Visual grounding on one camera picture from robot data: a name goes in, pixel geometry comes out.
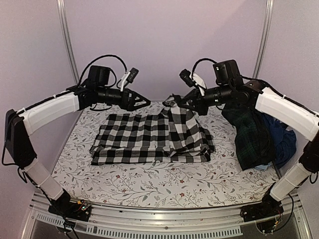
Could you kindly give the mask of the black white checkered shirt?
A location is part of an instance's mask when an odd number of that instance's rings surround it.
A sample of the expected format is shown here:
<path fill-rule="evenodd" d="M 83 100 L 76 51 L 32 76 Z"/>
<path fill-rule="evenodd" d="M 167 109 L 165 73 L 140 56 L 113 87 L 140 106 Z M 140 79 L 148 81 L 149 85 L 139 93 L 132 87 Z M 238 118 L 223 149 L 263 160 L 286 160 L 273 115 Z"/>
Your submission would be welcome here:
<path fill-rule="evenodd" d="M 91 165 L 210 161 L 213 137 L 181 99 L 169 96 L 158 114 L 110 114 L 89 150 Z"/>

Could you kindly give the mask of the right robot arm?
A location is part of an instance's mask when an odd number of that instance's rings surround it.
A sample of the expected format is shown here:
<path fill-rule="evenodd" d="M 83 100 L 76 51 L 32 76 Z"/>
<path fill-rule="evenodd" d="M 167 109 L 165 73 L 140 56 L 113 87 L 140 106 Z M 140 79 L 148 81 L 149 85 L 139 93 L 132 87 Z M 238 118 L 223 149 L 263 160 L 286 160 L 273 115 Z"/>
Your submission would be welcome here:
<path fill-rule="evenodd" d="M 217 86 L 207 88 L 193 70 L 182 70 L 180 78 L 194 90 L 178 103 L 179 107 L 206 115 L 211 106 L 243 104 L 280 120 L 308 140 L 298 162 L 268 189 L 258 205 L 260 216 L 268 217 L 291 191 L 319 171 L 319 115 L 279 93 L 266 81 L 243 76 L 233 59 L 216 62 L 202 58 L 198 63 L 202 61 L 213 64 Z"/>

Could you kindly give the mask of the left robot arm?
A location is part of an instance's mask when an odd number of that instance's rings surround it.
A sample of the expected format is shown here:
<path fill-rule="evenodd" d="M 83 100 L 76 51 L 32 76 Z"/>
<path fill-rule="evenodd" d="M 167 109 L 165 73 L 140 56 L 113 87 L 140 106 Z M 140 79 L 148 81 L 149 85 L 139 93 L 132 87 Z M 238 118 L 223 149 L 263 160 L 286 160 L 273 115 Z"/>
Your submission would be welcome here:
<path fill-rule="evenodd" d="M 5 115 L 3 150 L 13 159 L 10 165 L 17 166 L 22 179 L 41 190 L 63 216 L 70 216 L 74 212 L 71 197 L 38 158 L 34 139 L 39 131 L 54 121 L 95 104 L 119 106 L 129 112 L 150 104 L 148 99 L 128 88 L 128 84 L 138 75 L 138 69 L 126 70 L 119 88 L 107 86 L 110 71 L 108 67 L 93 65 L 84 82 L 19 111 L 11 109 Z"/>

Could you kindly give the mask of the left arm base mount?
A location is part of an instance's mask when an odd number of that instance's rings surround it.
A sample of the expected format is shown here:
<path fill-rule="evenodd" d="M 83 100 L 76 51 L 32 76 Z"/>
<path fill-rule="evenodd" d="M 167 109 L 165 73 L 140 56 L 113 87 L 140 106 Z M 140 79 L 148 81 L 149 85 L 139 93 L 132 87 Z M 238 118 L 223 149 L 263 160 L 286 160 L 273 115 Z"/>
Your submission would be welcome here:
<path fill-rule="evenodd" d="M 79 221 L 89 221 L 92 204 L 85 200 L 77 202 L 66 201 L 53 201 L 49 206 L 48 211 L 55 215 L 60 215 L 67 219 L 75 219 Z"/>

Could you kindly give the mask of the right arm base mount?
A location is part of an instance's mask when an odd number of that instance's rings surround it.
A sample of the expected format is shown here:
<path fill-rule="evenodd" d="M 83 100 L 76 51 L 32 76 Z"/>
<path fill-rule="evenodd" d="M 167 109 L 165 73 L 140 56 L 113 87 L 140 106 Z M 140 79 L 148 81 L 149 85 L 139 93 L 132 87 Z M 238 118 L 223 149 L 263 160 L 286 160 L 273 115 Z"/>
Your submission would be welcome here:
<path fill-rule="evenodd" d="M 264 201 L 241 207 L 240 216 L 244 222 L 273 217 L 284 212 L 281 202 Z"/>

